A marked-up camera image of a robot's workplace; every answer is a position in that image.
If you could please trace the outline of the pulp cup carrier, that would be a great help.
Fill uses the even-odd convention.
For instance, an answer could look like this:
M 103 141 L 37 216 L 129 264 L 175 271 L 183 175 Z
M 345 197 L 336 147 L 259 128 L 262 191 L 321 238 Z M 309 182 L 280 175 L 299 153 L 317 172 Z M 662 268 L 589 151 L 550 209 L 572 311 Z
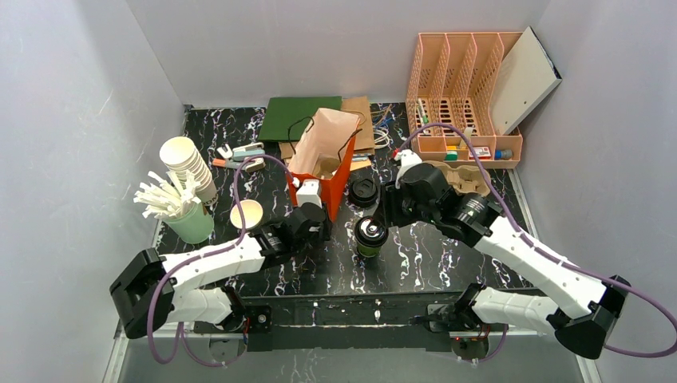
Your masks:
M 319 157 L 315 163 L 312 175 L 321 180 L 329 180 L 334 177 L 341 165 L 338 158 Z

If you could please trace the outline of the orange paper bag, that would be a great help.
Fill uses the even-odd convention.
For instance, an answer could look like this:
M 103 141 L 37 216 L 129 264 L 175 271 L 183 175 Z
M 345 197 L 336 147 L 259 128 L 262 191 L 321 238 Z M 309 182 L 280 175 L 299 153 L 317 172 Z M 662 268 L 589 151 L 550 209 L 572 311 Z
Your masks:
M 335 220 L 350 176 L 359 117 L 335 109 L 317 109 L 295 146 L 287 168 L 303 182 L 319 181 L 319 198 Z

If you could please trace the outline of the single green paper cup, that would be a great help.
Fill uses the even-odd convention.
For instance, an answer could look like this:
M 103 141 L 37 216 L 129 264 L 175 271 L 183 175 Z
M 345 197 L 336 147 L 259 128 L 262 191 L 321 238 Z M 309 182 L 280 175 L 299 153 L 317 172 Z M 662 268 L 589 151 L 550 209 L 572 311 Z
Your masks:
M 357 242 L 357 252 L 363 258 L 373 258 L 379 255 L 382 245 Z

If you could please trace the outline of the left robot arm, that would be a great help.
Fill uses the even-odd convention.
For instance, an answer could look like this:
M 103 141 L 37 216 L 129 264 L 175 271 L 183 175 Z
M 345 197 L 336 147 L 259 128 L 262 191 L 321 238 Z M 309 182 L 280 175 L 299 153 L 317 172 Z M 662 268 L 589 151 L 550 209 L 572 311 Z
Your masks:
M 326 207 L 305 203 L 242 239 L 179 254 L 142 250 L 113 281 L 109 293 L 130 339 L 174 322 L 225 326 L 243 316 L 244 308 L 233 290 L 216 287 L 215 282 L 287 263 L 330 237 Z

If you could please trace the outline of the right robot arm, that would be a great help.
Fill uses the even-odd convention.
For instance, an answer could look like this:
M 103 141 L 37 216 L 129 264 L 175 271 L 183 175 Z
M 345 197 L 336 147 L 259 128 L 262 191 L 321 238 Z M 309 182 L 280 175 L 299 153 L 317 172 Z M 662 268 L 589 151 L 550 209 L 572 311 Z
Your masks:
M 385 227 L 432 224 L 449 239 L 498 259 L 542 293 L 472 283 L 449 310 L 453 324 L 513 325 L 552 334 L 581 357 L 600 357 L 627 296 L 621 277 L 605 282 L 575 272 L 559 255 L 547 259 L 542 244 L 514 227 L 497 203 L 475 192 L 457 193 L 431 164 L 416 164 L 384 184 L 374 216 Z

